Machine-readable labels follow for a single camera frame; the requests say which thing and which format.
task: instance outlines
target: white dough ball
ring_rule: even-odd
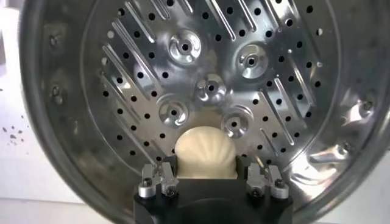
[[[198,179],[235,179],[236,148],[222,130],[196,127],[177,140],[177,176]]]

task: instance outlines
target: bolt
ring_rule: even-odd
[[[365,109],[365,110],[371,110],[371,108],[372,108],[372,102],[370,102],[370,101],[365,101],[365,102],[363,103],[363,109]]]
[[[285,186],[285,182],[282,179],[276,179],[275,180],[275,187],[283,188],[284,186]]]
[[[165,195],[169,198],[172,198],[172,197],[175,197],[177,194],[177,191],[176,191],[176,188],[171,186],[171,187],[168,187],[166,192],[165,192]]]
[[[54,102],[57,104],[57,105],[61,105],[63,103],[63,99],[61,96],[56,96],[54,98]]]
[[[340,155],[344,156],[348,153],[348,151],[346,149],[339,149],[339,153]]]
[[[142,187],[150,187],[152,186],[153,180],[150,177],[144,178],[142,180]]]

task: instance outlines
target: metal fastener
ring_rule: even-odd
[[[275,180],[275,187],[283,188],[285,186],[285,182],[282,179]]]
[[[53,96],[58,96],[60,94],[60,88],[58,86],[53,86],[53,89],[51,90],[51,94]]]
[[[58,35],[50,35],[49,37],[49,43],[50,43],[50,46],[52,47],[56,47],[59,43],[59,36]]]
[[[250,196],[252,196],[253,198],[260,198],[262,196],[262,194],[257,188],[255,188],[250,193]]]
[[[351,145],[348,142],[344,143],[344,150],[346,150],[347,152],[351,150]]]
[[[142,186],[143,187],[150,187],[153,183],[153,180],[150,177],[144,178],[142,180]]]
[[[365,101],[363,103],[363,109],[365,109],[365,110],[371,110],[372,106],[373,106],[373,103],[370,101]]]
[[[169,197],[169,198],[172,198],[172,197],[175,197],[176,195],[177,195],[176,188],[174,188],[174,187],[169,187],[169,188],[166,190],[165,196],[167,196],[167,197]]]

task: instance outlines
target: metal surface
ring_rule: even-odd
[[[296,222],[337,205],[388,148],[388,3],[168,2],[26,3],[26,104],[63,178],[131,223],[143,164],[209,125],[279,166]]]

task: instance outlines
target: metal bracket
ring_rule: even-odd
[[[161,165],[161,192],[167,197],[175,197],[177,195],[178,179],[173,176],[170,163],[162,163]]]
[[[142,169],[142,181],[138,185],[138,195],[141,198],[151,198],[156,195],[156,182],[153,180],[151,164],[145,164]]]
[[[289,194],[289,188],[280,175],[277,166],[268,166],[268,180],[271,188],[271,195],[278,199],[287,199]]]
[[[260,174],[260,166],[251,163],[248,167],[247,191],[254,197],[261,197],[265,193],[267,179]]]

